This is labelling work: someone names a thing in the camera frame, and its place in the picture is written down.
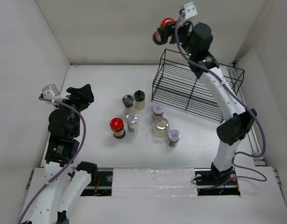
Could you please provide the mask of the silver lid white bottle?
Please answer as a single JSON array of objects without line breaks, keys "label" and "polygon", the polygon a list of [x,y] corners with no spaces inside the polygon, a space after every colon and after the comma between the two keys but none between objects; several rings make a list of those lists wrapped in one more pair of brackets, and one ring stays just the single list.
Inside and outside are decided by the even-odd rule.
[{"label": "silver lid white bottle", "polygon": [[128,131],[131,134],[138,134],[139,132],[139,121],[138,115],[136,113],[129,113],[126,115]]}]

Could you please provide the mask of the black knob lid grinder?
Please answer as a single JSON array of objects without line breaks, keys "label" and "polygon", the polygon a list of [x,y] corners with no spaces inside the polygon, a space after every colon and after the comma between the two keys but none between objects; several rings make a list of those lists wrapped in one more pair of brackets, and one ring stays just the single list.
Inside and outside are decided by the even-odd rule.
[{"label": "black knob lid grinder", "polygon": [[145,108],[145,93],[142,90],[137,90],[134,92],[135,108],[142,110]]}]

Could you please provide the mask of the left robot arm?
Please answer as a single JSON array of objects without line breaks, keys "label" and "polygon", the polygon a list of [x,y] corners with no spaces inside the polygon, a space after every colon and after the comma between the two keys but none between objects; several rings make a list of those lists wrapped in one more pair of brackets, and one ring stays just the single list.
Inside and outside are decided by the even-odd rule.
[{"label": "left robot arm", "polygon": [[49,115],[50,137],[45,155],[43,186],[33,196],[18,223],[29,208],[34,207],[27,224],[68,224],[83,190],[98,181],[94,163],[82,161],[70,173],[74,160],[86,138],[86,122],[81,112],[94,102],[90,84],[81,88],[70,87],[62,96],[54,84],[45,86],[39,100],[55,106]]}]

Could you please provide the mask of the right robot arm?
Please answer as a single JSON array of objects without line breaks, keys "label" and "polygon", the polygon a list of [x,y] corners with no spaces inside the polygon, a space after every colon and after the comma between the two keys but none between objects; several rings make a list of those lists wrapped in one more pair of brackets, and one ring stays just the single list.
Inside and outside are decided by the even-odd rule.
[{"label": "right robot arm", "polygon": [[153,34],[153,40],[157,45],[176,44],[196,78],[218,104],[224,121],[216,129],[220,142],[208,177],[212,186],[229,182],[234,176],[237,148],[250,131],[256,111],[246,107],[225,80],[219,63],[209,51],[213,36],[207,24],[193,25],[187,21],[179,25],[174,19],[166,18]]}]

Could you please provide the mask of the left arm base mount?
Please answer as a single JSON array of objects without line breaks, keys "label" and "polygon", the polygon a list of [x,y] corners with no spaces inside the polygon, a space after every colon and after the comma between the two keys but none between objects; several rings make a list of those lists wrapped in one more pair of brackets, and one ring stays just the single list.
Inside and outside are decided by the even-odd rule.
[{"label": "left arm base mount", "polygon": [[113,170],[99,169],[97,179],[88,184],[81,196],[111,196],[112,182]]}]

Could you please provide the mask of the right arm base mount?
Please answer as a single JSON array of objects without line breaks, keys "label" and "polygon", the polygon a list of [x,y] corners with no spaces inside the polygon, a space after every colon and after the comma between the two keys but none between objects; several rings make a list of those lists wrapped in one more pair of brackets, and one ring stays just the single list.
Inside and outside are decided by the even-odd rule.
[{"label": "right arm base mount", "polygon": [[195,177],[191,183],[197,187],[198,196],[240,196],[240,189],[237,180],[231,178],[235,175],[232,170],[230,174],[220,179],[211,175],[210,169],[195,169]]}]

